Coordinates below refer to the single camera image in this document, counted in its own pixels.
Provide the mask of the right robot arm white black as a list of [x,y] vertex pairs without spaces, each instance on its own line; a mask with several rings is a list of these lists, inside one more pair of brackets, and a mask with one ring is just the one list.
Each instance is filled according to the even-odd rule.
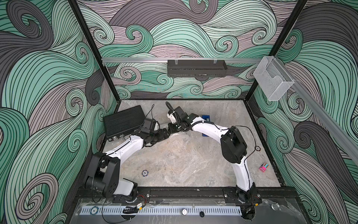
[[220,143],[223,157],[232,164],[238,190],[247,194],[250,192],[254,182],[247,165],[247,144],[236,127],[218,126],[196,114],[181,119],[171,113],[167,117],[171,121],[168,126],[172,133],[196,131]]

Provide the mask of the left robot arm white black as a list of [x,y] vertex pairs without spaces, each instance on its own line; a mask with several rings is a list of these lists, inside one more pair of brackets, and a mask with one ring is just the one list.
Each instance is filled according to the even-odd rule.
[[136,184],[119,178],[121,165],[135,152],[166,140],[169,136],[170,132],[165,128],[149,133],[136,131],[113,150],[94,154],[84,178],[85,188],[105,198],[113,195],[136,197]]

